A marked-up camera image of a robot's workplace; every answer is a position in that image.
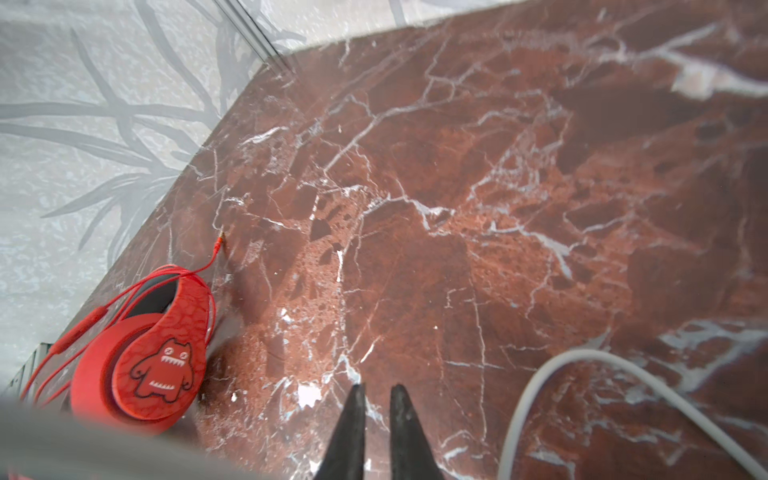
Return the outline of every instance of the marble table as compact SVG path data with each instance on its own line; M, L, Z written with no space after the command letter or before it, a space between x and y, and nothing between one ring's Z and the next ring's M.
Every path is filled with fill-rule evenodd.
M531 0L297 53L251 81L77 319L157 266L205 264L221 229L187 416L211 455L311 478L365 382L366 476L388 478L401 382L445 477L493 478L533 372L588 346L765 464L766 12ZM586 363L542 391L515 478L748 477Z

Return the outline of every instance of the red headphones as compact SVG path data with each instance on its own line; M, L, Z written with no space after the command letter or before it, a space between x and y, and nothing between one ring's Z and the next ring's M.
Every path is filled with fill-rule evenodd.
M69 389L76 416L147 434L168 429L187 411L203 382L216 303L197 273L214 262L222 242L223 234L203 268L162 266L89 313L50 348L27 382L22 400L45 363L63 353L127 295L101 333L41 383L35 402L45 386L82 355L72 380L43 405Z

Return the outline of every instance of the monster drawing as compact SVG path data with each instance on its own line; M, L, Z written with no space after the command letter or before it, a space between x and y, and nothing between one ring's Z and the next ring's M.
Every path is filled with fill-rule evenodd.
M169 339L152 356L131 369L131 378L140 380L134 391L137 397L161 396L167 403L176 402L181 390L192 388L192 347Z

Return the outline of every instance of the headphone ear cup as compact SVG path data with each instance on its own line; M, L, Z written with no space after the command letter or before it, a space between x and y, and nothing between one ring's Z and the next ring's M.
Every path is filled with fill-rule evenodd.
M72 377L70 403L79 418L105 425L156 434L173 425L183 414L154 421L126 414L112 395L112 375L120 355L161 318L162 313L132 316L100 333L83 353Z

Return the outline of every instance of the white cable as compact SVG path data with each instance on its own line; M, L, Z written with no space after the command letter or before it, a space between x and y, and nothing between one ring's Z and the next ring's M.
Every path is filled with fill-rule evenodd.
M520 434L522 433L523 425L525 424L525 417L527 417L528 412L531 411L531 405L536 399L536 395L539 390L541 390L541 387L549 377L557 372L562 366L578 360L600 360L624 369L636 376L704 430L712 440L723 447L723 449L728 452L734 460L739 462L754 478L757 480L768 480L768 472L766 472L757 460L752 458L749 453L741 448L741 445L736 443L728 436L728 434L721 430L720 427L712 423L712 421L704 416L703 413L699 412L696 407L675 393L675 391L668 387L664 382L639 366L632 362L628 362L619 356L590 349L571 350L549 359L541 366L525 386L525 390L523 390L523 394L520 396L518 406L515 408L515 414L512 416L512 421L509 423L507 437L504 440L504 447L502 447L502 458L498 464L497 480L510 480L512 476L515 452L518 449L518 441L520 440Z

